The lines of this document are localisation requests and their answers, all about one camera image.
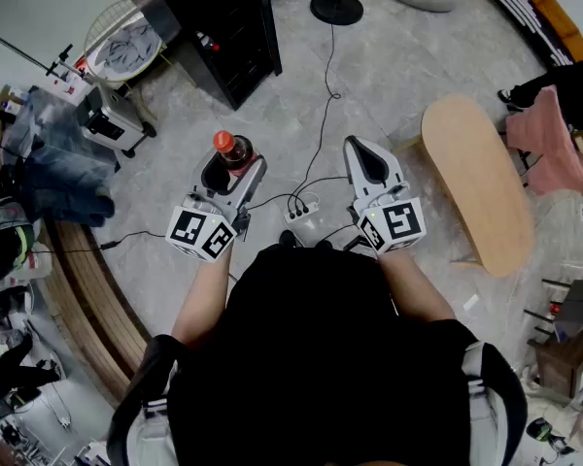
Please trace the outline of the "white plastic jug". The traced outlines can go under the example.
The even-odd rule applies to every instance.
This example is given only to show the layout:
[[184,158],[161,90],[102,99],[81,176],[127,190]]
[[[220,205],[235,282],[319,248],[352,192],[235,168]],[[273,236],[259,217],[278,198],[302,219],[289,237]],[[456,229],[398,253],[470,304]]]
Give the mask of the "white plastic jug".
[[52,271],[51,253],[47,250],[31,251],[21,266],[11,273],[17,281],[38,280]]

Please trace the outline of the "transparent plastic table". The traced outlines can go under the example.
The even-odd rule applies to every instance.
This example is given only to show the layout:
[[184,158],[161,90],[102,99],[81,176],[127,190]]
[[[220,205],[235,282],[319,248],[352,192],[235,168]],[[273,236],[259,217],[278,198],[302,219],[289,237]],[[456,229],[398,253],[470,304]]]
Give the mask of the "transparent plastic table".
[[40,88],[29,93],[15,122],[5,129],[1,157],[6,164],[27,160],[110,173],[118,164],[113,150],[83,135],[74,105]]

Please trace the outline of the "curved wooden platform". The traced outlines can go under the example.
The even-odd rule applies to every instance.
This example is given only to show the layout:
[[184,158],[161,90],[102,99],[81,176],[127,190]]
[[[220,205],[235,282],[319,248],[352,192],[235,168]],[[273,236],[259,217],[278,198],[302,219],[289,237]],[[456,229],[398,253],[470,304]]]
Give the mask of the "curved wooden platform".
[[44,220],[40,242],[50,249],[52,270],[38,286],[51,317],[93,385],[116,407],[151,335],[127,302],[88,227]]

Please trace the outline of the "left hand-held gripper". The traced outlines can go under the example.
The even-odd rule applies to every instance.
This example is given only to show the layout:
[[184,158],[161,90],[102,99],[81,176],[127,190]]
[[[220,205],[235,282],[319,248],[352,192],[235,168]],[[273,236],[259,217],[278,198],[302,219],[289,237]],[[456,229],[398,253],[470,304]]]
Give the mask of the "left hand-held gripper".
[[257,157],[229,191],[230,174],[221,158],[212,155],[200,176],[201,185],[209,197],[192,192],[181,206],[174,208],[166,242],[201,261],[218,261],[234,240],[242,238],[248,229],[251,216],[246,205],[252,200],[266,170],[265,159]]

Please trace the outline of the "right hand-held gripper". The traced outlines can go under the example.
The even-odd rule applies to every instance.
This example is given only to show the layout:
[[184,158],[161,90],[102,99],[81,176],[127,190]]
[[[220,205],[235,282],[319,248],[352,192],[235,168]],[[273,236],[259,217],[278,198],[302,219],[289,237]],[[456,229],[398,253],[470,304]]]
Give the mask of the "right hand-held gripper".
[[411,247],[427,235],[419,197],[403,183],[403,172],[389,150],[349,136],[343,145],[356,226],[377,254]]

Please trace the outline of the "pink cloth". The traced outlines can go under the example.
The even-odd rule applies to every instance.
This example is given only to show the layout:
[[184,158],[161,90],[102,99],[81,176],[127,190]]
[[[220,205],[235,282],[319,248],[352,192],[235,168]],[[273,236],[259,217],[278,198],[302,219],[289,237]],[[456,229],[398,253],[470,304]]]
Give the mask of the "pink cloth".
[[553,85],[541,88],[531,107],[506,119],[506,141],[538,157],[527,171],[531,191],[572,190],[583,196],[583,155],[573,145]]

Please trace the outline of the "black mini fridge cabinet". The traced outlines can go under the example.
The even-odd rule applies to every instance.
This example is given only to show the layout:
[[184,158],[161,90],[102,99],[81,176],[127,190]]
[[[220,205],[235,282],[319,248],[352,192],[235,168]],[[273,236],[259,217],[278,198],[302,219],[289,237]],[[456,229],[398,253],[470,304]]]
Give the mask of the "black mini fridge cabinet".
[[[131,0],[196,86],[237,110],[282,62],[270,0]],[[201,47],[200,31],[219,46]]]

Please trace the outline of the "grey scooter handlebar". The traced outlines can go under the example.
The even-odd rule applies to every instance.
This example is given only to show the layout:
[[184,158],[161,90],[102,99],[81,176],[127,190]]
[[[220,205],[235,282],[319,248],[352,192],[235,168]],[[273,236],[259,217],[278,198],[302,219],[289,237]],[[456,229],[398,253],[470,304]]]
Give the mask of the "grey scooter handlebar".
[[45,76],[53,76],[65,84],[71,84],[77,81],[84,82],[88,85],[98,83],[100,79],[89,68],[85,55],[79,58],[74,65],[68,63],[72,47],[73,45],[70,44],[58,55],[57,59],[53,61],[51,66],[47,69]]

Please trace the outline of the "dark brown wooden cabinet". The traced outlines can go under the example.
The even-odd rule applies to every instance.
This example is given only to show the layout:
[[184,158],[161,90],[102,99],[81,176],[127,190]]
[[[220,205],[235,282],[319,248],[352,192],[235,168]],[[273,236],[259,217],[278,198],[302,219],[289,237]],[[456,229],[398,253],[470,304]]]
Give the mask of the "dark brown wooden cabinet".
[[527,344],[535,354],[539,384],[572,398],[583,384],[583,329],[563,342],[550,336],[543,343],[529,339]]

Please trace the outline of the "silver wheeled case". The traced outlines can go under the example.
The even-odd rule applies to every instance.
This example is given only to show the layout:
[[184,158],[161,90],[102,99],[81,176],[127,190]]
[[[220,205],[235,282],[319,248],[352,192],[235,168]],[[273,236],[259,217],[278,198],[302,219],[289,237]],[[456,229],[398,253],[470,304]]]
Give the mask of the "silver wheeled case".
[[103,83],[97,83],[77,106],[76,118],[87,139],[128,158],[147,138],[157,136],[129,100]]

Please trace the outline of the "light wooden oval table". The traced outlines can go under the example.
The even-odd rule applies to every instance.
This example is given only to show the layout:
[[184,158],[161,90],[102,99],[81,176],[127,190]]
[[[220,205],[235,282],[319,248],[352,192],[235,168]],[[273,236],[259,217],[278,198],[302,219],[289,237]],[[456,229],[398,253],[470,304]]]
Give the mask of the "light wooden oval table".
[[416,137],[396,146],[421,195],[428,246],[452,264],[502,279],[520,270],[534,245],[528,195],[487,112],[449,93],[423,112]]

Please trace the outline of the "white power strip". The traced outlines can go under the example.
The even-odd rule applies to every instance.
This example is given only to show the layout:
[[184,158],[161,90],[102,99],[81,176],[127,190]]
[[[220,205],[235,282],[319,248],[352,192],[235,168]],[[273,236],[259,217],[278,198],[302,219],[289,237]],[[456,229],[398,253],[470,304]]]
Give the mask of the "white power strip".
[[284,213],[284,219],[286,224],[293,224],[300,222],[303,219],[307,219],[319,210],[319,205],[317,202],[310,202],[304,206],[294,206],[291,211]]

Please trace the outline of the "grey patterned cloth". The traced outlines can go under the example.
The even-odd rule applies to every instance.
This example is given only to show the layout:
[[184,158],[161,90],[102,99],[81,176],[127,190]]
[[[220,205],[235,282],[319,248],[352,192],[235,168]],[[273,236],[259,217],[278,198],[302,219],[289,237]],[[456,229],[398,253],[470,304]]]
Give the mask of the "grey patterned cloth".
[[141,71],[158,54],[161,39],[143,18],[131,22],[110,36],[97,53],[94,65],[115,76]]

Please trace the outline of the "red-capped cola bottle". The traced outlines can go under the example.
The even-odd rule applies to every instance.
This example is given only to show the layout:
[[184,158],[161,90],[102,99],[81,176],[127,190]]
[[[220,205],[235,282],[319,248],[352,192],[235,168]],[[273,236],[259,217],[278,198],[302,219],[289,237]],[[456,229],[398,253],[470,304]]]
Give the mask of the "red-capped cola bottle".
[[243,136],[219,131],[214,135],[213,146],[224,168],[233,176],[242,176],[257,154],[252,143]]

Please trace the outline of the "black white striped blanket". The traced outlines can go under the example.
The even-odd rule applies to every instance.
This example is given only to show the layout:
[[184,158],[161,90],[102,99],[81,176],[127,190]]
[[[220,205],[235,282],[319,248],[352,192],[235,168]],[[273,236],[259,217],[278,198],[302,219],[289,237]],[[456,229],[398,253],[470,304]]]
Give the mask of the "black white striped blanket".
[[525,41],[547,68],[574,63],[550,21],[541,14],[531,0],[495,0],[504,13],[518,27]]

